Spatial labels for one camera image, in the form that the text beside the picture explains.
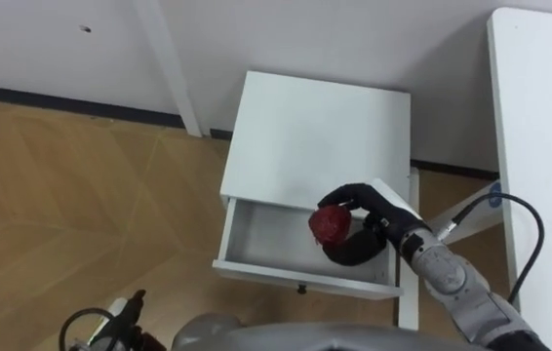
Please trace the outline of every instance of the white furniture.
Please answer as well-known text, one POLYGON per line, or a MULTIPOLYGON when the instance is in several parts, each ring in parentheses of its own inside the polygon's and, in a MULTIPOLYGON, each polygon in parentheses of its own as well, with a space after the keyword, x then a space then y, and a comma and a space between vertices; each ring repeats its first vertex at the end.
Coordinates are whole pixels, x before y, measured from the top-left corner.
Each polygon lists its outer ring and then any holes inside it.
POLYGON ((401 295, 393 250, 340 266, 307 221, 324 195, 348 182, 379 177, 409 199, 411 180, 418 182, 409 179, 410 104, 404 93, 249 72, 220 189, 227 214, 214 268, 294 289, 401 295))
MULTIPOLYGON (((552 349, 552 14, 498 9, 488 30, 500 187, 531 203, 545 225, 542 252, 516 305, 552 349)), ((462 207, 456 205, 432 224, 438 226, 462 207)), ((503 213, 513 285, 536 243, 534 219, 514 203, 477 209, 450 238, 455 241, 498 223, 503 213)))

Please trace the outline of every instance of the baseboard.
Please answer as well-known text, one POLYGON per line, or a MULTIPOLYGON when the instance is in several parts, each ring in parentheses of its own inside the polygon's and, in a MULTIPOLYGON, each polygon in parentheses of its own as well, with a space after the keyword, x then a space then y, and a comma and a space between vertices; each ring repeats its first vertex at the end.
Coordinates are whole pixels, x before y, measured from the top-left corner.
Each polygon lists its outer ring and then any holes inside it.
POLYGON ((452 166, 446 164, 440 164, 436 162, 428 162, 421 160, 411 160, 411 166, 420 170, 426 170, 431 172, 444 173, 456 176, 468 176, 484 180, 498 180, 499 172, 484 171, 478 169, 472 169, 468 167, 452 166))
MULTIPOLYGON (((211 129, 211 137, 222 140, 231 140, 233 133, 229 131, 223 131, 219 129, 211 129)), ((472 169, 467 167, 445 165, 435 162, 427 162, 420 160, 411 160, 411 166, 420 170, 444 173, 456 176, 468 176, 485 180, 497 180, 499 179, 498 172, 484 171, 478 169, 472 169)))
MULTIPOLYGON (((52 97, 35 93, 19 92, 0 88, 0 101, 26 106, 49 108, 73 113, 82 113, 130 122, 139 122, 172 128, 185 128, 179 115, 173 113, 155 112, 132 107, 124 107, 106 103, 90 102, 67 97, 52 97)), ((211 129, 211 137, 231 140, 233 133, 211 129)), ((486 180, 499 179, 499 173, 471 169, 460 166, 445 165, 434 162, 411 160, 413 167, 420 170, 445 173, 457 176, 469 176, 486 180)))
POLYGON ((67 97, 52 97, 0 88, 0 101, 172 128, 185 127, 182 123, 182 119, 177 114, 90 102, 67 97))

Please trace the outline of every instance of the black cable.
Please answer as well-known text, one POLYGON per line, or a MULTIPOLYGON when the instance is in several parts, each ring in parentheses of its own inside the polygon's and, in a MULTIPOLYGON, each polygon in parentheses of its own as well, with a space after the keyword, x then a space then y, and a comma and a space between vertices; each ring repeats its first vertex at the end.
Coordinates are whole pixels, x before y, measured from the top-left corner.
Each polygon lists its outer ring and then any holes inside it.
POLYGON ((533 218, 536 220, 536 226, 538 227, 538 240, 536 241, 536 246, 533 248, 532 255, 530 256, 530 259, 528 259, 528 263, 526 263, 526 266, 523 268, 523 271, 519 275, 519 278, 517 279, 517 282, 515 283, 514 287, 510 291, 510 295, 508 296, 508 302, 511 304, 514 303, 514 300, 517 298, 517 295, 519 294, 519 290, 521 289, 521 286, 523 286, 523 282, 526 280, 526 277, 528 276, 528 273, 530 273, 530 270, 532 269, 532 266, 536 262, 536 259, 538 258, 538 255, 540 254, 540 250, 542 249, 542 245, 545 241, 545 226, 542 223, 542 218, 540 218, 540 214, 538 214, 538 211, 530 205, 527 201, 516 197, 514 195, 506 194, 506 193, 488 193, 480 196, 479 198, 473 200, 469 205, 467 205, 462 211, 460 211, 453 219, 452 221, 459 225, 466 217, 475 209, 475 207, 487 199, 492 198, 501 198, 501 199, 507 199, 510 201, 514 201, 517 204, 522 205, 530 213, 533 215, 533 218))
POLYGON ((87 315, 99 315, 102 316, 108 320, 111 320, 114 316, 107 310, 104 310, 102 308, 84 308, 80 311, 77 311, 73 313, 70 317, 68 317, 65 322, 63 322, 63 325, 61 326, 61 330, 59 330, 59 351, 66 351, 65 347, 65 335, 68 332, 68 328, 70 328, 70 325, 74 323, 74 321, 78 320, 79 318, 87 315))

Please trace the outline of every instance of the herringbone wood floor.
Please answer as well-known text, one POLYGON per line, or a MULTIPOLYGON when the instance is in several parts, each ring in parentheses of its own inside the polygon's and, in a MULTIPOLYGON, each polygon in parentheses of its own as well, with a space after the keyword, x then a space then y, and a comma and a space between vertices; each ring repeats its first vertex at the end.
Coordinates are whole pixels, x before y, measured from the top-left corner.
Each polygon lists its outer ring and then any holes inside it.
MULTIPOLYGON (((0 103, 0 350, 54 350, 63 320, 147 289, 141 325, 170 344, 203 312, 246 324, 391 325, 393 301, 370 302, 221 279, 211 268, 224 211, 228 143, 183 130, 0 103)), ((431 217, 485 181, 422 173, 431 217)), ((500 228, 456 249, 507 292, 500 228), (499 251, 502 254, 491 254, 499 251)), ((421 329, 455 337, 421 290, 421 329)), ((86 337, 96 321, 71 335, 86 337)))

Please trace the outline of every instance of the open drawer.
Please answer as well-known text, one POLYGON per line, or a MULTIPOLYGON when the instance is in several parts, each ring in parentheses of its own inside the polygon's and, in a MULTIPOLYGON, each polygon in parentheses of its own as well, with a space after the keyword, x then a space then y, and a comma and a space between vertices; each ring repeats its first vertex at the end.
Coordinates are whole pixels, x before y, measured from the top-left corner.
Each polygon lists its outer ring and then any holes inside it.
MULTIPOLYGON (((355 266, 331 262, 308 228, 309 210, 230 198, 219 255, 213 267, 220 275, 369 299, 402 294, 395 287, 392 247, 355 266)), ((362 225, 353 218, 351 230, 362 225)))

